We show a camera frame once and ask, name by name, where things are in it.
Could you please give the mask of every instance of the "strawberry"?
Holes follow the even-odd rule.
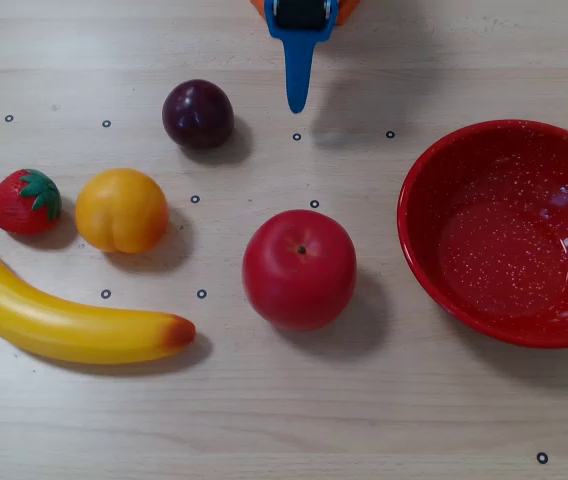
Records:
[[[53,181],[30,168],[18,170],[0,183],[0,228],[19,235],[36,235],[53,228],[62,201]]]

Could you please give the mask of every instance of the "dark purple plum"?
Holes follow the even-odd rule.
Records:
[[[178,85],[164,102],[162,120],[168,136],[188,149],[219,147],[231,136],[235,125],[228,97],[206,80]]]

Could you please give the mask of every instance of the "orange robot part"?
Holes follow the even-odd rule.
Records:
[[[257,11],[260,12],[262,17],[264,16],[264,0],[251,0],[251,3],[255,5]],[[348,17],[351,16],[357,4],[360,3],[360,0],[340,0],[340,14],[337,17],[337,24],[344,25]]]

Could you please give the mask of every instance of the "red apple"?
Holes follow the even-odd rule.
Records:
[[[355,248],[346,230],[325,215],[280,213],[249,242],[242,277],[262,317],[289,330],[316,330],[335,320],[353,296]]]

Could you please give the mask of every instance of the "yellow banana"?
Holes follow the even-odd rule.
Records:
[[[195,326],[168,313],[62,300],[20,280],[0,261],[0,337],[44,357],[119,364],[177,353],[193,342]]]

